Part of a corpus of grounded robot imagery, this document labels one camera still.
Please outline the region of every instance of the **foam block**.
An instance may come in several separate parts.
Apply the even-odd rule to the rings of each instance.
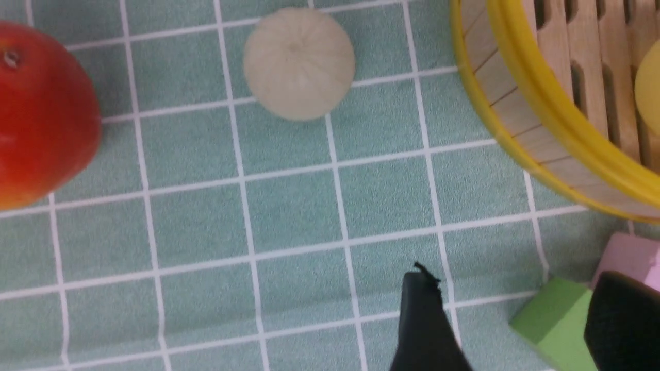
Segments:
[[[551,279],[511,321],[511,327],[556,371],[597,371],[584,341],[592,292]]]
[[[615,233],[593,276],[596,287],[604,271],[616,271],[660,291],[660,242],[629,234]]]

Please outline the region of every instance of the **tile floor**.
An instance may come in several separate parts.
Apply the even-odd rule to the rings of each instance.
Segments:
[[[324,119],[251,97],[259,17],[314,6],[358,68]],[[494,144],[453,66],[445,0],[2,0],[66,45],[104,116],[95,161],[0,213],[0,370],[386,371],[418,259],[476,371],[543,371],[507,322],[587,281],[615,230]]]

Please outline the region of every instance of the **teal tile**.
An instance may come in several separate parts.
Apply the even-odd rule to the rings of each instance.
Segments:
[[[70,290],[67,304],[71,362],[160,348],[153,279]]]
[[[575,282],[591,281],[613,233],[626,221],[595,211],[539,219],[541,240],[550,272]]]
[[[57,212],[65,281],[151,269],[142,199]]]
[[[162,288],[171,347],[257,333],[248,264],[165,276]]]
[[[412,71],[401,4],[333,13],[355,51],[355,80]]]
[[[90,199],[142,190],[133,122],[102,126],[101,147],[76,178],[55,192],[57,202]]]
[[[339,5],[348,5],[348,4],[364,3],[364,2],[365,0],[314,0],[314,7],[320,9],[320,8],[337,7]]]
[[[46,197],[44,197],[40,200],[37,200],[33,204],[25,207],[24,209],[33,209],[34,207],[37,207],[37,206],[46,206],[46,205],[48,205],[48,196],[46,196]]]
[[[122,36],[117,0],[32,0],[34,26],[62,44]]]
[[[339,175],[350,237],[435,224],[422,157],[349,166]]]
[[[252,96],[245,78],[245,71],[243,71],[243,56],[246,42],[254,28],[254,24],[248,24],[224,29],[224,45],[227,48],[227,62],[229,64],[229,74],[232,77],[234,98]]]
[[[362,316],[394,312],[401,308],[403,275],[418,271],[413,267],[415,261],[424,264],[443,280],[440,288],[447,300],[436,234],[353,246],[351,258]]]
[[[422,148],[412,80],[351,89],[332,123],[339,160]]]
[[[323,118],[292,122],[254,103],[237,106],[236,121],[246,174],[330,162]]]
[[[0,4],[0,19],[26,23],[25,0],[4,0]]]
[[[222,20],[264,17],[281,8],[307,7],[307,0],[222,0]]]
[[[660,240],[660,225],[635,222],[635,235],[649,238],[650,240]]]
[[[90,368],[78,368],[82,371],[165,371],[165,363],[162,357],[147,358],[141,360],[129,360],[126,362],[105,364],[103,366],[96,366]]]
[[[246,255],[238,185],[154,196],[158,262],[163,267]]]
[[[172,371],[263,371],[259,343],[229,345],[170,356]]]
[[[0,219],[0,246],[0,292],[56,283],[48,214]]]
[[[218,32],[133,42],[140,110],[224,100]]]
[[[423,77],[422,99],[431,147],[489,139],[458,74]]]
[[[449,22],[441,21],[449,19],[449,1],[411,1],[409,7],[419,70],[455,65]]]
[[[397,352],[399,318],[363,323],[362,336],[369,371],[389,371]]]
[[[213,0],[126,0],[131,34],[215,23]]]
[[[227,108],[143,119],[142,141],[150,188],[238,175]]]
[[[537,290],[543,266],[531,221],[445,233],[456,301]]]
[[[257,269],[266,331],[353,316],[343,249],[262,260]]]
[[[58,366],[62,311],[58,294],[0,301],[0,369]]]
[[[73,55],[94,85],[102,116],[130,114],[133,111],[123,45],[77,50]]]
[[[556,209],[575,205],[572,201],[547,188],[538,180],[532,178],[532,189],[534,191],[534,203],[536,210]]]
[[[248,182],[247,200],[257,252],[341,239],[330,171]]]
[[[439,153],[433,168],[444,224],[529,212],[523,170],[499,146]]]
[[[475,370],[543,371],[550,368],[509,328],[509,321],[528,300],[507,300],[457,310],[463,352]]]
[[[355,326],[276,337],[266,342],[272,371],[359,371]]]

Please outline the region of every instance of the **onion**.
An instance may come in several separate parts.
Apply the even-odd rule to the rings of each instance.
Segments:
[[[313,9],[286,8],[262,19],[247,39],[247,85],[271,113],[304,121],[329,113],[355,76],[344,29]]]

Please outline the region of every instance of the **wooden slat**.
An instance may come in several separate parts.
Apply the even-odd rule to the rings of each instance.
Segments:
[[[568,23],[568,45],[571,61],[581,69],[581,108],[596,130],[608,138],[596,2],[577,0],[576,8]]]
[[[630,52],[626,36],[626,15],[622,0],[604,0],[605,13],[599,21],[601,59],[611,75],[610,120],[612,138],[621,150],[640,161],[640,144],[635,100],[630,78]]]
[[[537,162],[554,161],[568,155],[564,147],[545,126],[539,126],[516,135],[514,139]]]
[[[492,109],[511,136],[541,126],[539,117],[518,89],[493,104]]]
[[[487,12],[481,13],[470,31],[465,34],[465,48],[473,69],[479,69],[488,58],[495,54],[497,41],[490,29]]]
[[[632,66],[637,69],[658,36],[655,0],[634,1],[634,14],[628,23],[628,45]],[[645,125],[640,128],[642,160],[646,167],[660,173],[660,136],[653,135]]]
[[[568,96],[573,96],[564,0],[546,0],[546,20],[537,31],[539,48]]]
[[[543,166],[569,187],[594,186],[604,183],[600,177],[574,157],[569,156],[562,160],[547,162]]]
[[[660,210],[633,199],[609,184],[577,187],[576,191],[625,213],[649,218],[660,217]]]
[[[497,51],[475,73],[488,103],[493,104],[516,88],[502,54]]]
[[[475,23],[481,13],[485,13],[486,0],[461,0],[461,20],[463,34]]]

